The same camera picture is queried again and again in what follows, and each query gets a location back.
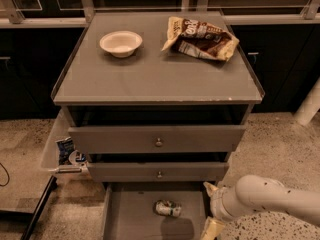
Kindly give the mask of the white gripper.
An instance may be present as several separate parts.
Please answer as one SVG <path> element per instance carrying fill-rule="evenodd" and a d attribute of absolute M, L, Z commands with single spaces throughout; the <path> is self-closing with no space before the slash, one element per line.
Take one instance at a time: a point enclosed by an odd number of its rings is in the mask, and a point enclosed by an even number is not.
<path fill-rule="evenodd" d="M 206 219 L 200 240 L 215 240 L 225 228 L 223 222 L 231 222 L 234 219 L 223 203 L 224 196 L 229 192 L 229 189 L 227 187 L 218 188 L 209 182 L 204 182 L 203 185 L 210 197 L 210 210 L 215 218 L 208 217 Z"/>

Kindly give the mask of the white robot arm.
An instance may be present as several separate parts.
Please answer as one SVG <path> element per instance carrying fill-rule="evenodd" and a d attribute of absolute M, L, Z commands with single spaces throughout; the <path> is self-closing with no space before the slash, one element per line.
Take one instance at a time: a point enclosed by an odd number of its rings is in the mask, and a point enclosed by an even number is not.
<path fill-rule="evenodd" d="M 298 111 L 253 114 L 211 206 L 219 240 L 320 240 L 320 87 Z"/>

